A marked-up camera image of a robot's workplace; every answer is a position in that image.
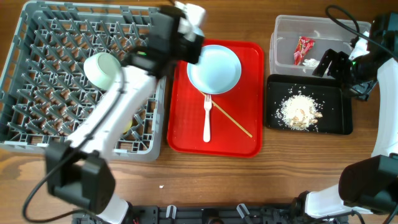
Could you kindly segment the light blue plate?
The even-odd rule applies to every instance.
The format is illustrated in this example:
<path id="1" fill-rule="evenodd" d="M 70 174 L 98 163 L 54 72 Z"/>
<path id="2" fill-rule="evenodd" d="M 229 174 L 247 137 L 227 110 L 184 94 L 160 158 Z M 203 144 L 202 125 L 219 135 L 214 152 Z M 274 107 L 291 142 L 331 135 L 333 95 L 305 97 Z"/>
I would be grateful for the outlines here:
<path id="1" fill-rule="evenodd" d="M 191 84 L 199 91 L 219 95 L 234 88 L 241 78 L 238 56 L 222 45 L 207 45 L 201 50 L 196 64 L 187 64 Z"/>

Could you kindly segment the white plastic fork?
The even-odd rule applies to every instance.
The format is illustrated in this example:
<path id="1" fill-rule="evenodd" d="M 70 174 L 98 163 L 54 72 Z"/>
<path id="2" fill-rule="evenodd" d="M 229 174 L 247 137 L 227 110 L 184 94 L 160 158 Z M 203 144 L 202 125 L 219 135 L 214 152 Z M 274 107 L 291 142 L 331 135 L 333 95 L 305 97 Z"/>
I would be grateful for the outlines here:
<path id="1" fill-rule="evenodd" d="M 203 141 L 209 142 L 211 139 L 211 130 L 210 130 L 210 111 L 212 108 L 212 100 L 211 96 L 205 94 L 205 101 L 204 101 L 204 109 L 205 109 L 205 123 L 203 128 Z"/>

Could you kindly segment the wooden chopstick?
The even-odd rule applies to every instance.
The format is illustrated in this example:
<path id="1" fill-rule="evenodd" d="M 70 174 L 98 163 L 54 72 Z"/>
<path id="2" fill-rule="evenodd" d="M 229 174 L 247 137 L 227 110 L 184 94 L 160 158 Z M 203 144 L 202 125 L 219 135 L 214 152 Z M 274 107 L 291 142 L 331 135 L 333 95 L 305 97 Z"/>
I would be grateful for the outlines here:
<path id="1" fill-rule="evenodd" d="M 247 131 L 243 126 L 241 126 L 234 118 L 232 118 L 223 108 L 221 108 L 215 101 L 213 101 L 212 99 L 211 99 L 211 95 L 209 95 L 209 94 L 206 94 L 206 93 L 204 93 L 204 92 L 201 92 L 200 91 L 200 93 L 205 97 L 205 99 L 206 98 L 209 98 L 210 99 L 210 101 L 212 102 L 212 104 L 217 108 L 217 109 L 219 109 L 227 118 L 229 118 L 239 129 L 241 129 L 244 133 L 246 133 L 250 138 L 252 138 L 252 134 L 249 132 L 249 131 Z"/>

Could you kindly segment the yellow plastic cup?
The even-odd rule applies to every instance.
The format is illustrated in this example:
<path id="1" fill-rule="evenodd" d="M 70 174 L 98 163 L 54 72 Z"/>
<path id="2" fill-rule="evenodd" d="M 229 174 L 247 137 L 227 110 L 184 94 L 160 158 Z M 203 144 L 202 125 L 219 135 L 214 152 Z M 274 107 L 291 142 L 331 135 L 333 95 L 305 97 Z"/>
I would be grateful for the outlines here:
<path id="1" fill-rule="evenodd" d="M 132 126 L 132 120 L 130 119 L 130 120 L 126 123 L 126 126 L 125 126 L 125 128 L 124 128 L 123 133 L 126 134 L 126 133 L 131 129 L 131 126 Z"/>

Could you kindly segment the light blue bowl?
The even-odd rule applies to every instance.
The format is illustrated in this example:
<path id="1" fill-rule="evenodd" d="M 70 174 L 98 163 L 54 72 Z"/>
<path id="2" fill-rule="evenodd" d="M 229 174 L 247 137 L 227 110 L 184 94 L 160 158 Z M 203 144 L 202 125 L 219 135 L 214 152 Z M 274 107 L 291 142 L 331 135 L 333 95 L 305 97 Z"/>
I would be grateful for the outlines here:
<path id="1" fill-rule="evenodd" d="M 196 34 L 197 36 L 204 37 L 203 31 L 199 27 L 194 27 L 193 28 L 193 33 Z"/>

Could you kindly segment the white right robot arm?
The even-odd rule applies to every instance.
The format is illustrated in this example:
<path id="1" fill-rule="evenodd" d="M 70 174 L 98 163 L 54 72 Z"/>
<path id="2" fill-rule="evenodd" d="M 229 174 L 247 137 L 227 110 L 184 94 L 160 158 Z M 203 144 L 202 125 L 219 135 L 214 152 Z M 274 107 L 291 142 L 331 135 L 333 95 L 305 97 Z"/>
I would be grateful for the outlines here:
<path id="1" fill-rule="evenodd" d="M 378 15 L 369 35 L 337 19 L 333 22 L 367 40 L 366 54 L 354 59 L 327 50 L 313 75 L 331 76 L 348 96 L 360 97 L 356 86 L 380 87 L 379 126 L 369 159 L 351 164 L 338 184 L 318 192 L 300 195 L 302 214 L 313 222 L 349 214 L 386 214 L 386 223 L 397 215 L 397 13 Z"/>

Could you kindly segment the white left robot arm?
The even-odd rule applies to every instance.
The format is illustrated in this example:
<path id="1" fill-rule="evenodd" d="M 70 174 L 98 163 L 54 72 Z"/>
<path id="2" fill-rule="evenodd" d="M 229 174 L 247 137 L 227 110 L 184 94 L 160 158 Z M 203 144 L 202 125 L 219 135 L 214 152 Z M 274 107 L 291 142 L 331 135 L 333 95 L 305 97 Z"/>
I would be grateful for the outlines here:
<path id="1" fill-rule="evenodd" d="M 131 204 L 115 194 L 108 167 L 126 123 L 150 97 L 170 64 L 198 62 L 204 35 L 204 8 L 175 2 L 160 6 L 145 46 L 134 47 L 116 68 L 112 85 L 89 117 L 64 142 L 45 151 L 50 195 L 106 223 L 132 223 Z"/>

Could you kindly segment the clear plastic waste bin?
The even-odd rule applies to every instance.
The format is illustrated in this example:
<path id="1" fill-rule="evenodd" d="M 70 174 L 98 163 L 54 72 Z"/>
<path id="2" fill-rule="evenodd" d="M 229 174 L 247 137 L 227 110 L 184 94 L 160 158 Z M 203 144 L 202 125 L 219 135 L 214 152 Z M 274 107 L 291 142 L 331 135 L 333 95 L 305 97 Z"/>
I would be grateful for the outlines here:
<path id="1" fill-rule="evenodd" d="M 356 36 L 324 17 L 279 15 L 275 20 L 269 50 L 270 73 L 311 77 L 314 67 L 294 65 L 294 52 L 300 37 L 308 37 L 315 45 L 305 59 L 321 60 L 328 49 L 350 54 L 351 39 Z"/>

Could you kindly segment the black food waste tray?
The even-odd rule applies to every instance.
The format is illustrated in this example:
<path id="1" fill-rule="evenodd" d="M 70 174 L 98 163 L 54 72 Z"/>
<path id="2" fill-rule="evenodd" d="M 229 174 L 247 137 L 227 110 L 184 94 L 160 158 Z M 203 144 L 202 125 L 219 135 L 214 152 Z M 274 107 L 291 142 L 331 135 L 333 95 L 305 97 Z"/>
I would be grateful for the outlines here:
<path id="1" fill-rule="evenodd" d="M 337 81 L 291 75 L 270 75 L 266 87 L 265 125 L 271 129 L 292 130 L 284 121 L 283 102 L 297 95 L 314 100 L 322 114 L 318 122 L 305 128 L 313 133 L 349 135 L 353 131 L 351 99 L 345 97 Z"/>

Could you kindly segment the crumpled white tissue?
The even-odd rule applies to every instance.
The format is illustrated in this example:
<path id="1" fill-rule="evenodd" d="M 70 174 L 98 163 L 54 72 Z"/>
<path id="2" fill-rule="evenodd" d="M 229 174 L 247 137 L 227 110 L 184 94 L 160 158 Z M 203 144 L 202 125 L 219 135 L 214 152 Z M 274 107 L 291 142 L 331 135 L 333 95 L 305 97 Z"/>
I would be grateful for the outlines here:
<path id="1" fill-rule="evenodd" d="M 305 67 L 317 67 L 319 65 L 319 63 L 320 63 L 319 60 L 311 58 L 311 59 L 305 59 L 302 62 L 302 65 L 305 66 Z"/>

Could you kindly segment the red candy wrapper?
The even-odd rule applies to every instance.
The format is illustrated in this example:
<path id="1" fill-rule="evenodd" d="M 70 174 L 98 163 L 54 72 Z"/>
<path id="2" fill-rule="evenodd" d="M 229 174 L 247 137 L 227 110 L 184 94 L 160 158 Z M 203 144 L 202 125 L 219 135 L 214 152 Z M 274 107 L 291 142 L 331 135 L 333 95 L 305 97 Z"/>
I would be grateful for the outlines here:
<path id="1" fill-rule="evenodd" d="M 294 52 L 294 65 L 299 65 L 304 56 L 306 56 L 308 51 L 311 50 L 314 45 L 315 40 L 308 37 L 300 36 Z"/>

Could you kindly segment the pile of rice scraps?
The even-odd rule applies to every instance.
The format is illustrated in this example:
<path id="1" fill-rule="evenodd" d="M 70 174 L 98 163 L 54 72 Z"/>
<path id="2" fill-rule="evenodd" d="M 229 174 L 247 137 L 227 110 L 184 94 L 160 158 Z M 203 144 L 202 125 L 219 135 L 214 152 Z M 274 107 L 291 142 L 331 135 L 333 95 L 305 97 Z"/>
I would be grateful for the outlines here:
<path id="1" fill-rule="evenodd" d="M 324 101 L 314 98 L 314 93 L 305 95 L 305 87 L 288 88 L 287 96 L 283 96 L 279 102 L 274 102 L 277 107 L 273 118 L 279 126 L 287 127 L 293 131 L 318 132 L 318 122 L 323 118 Z"/>

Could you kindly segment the red plastic tray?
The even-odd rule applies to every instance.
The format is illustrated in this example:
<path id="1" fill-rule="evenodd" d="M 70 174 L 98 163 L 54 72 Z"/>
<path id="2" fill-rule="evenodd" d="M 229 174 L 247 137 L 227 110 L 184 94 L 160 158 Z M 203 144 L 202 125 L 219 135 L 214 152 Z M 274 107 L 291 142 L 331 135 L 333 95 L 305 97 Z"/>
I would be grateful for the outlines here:
<path id="1" fill-rule="evenodd" d="M 211 139 L 203 141 L 205 97 L 189 81 L 187 63 L 175 69 L 167 141 L 178 152 L 216 156 L 253 157 L 262 146 L 264 104 L 264 51 L 254 42 L 207 39 L 205 45 L 222 45 L 239 58 L 242 74 L 237 85 L 211 98 L 252 134 L 250 138 L 214 105 L 210 111 Z"/>

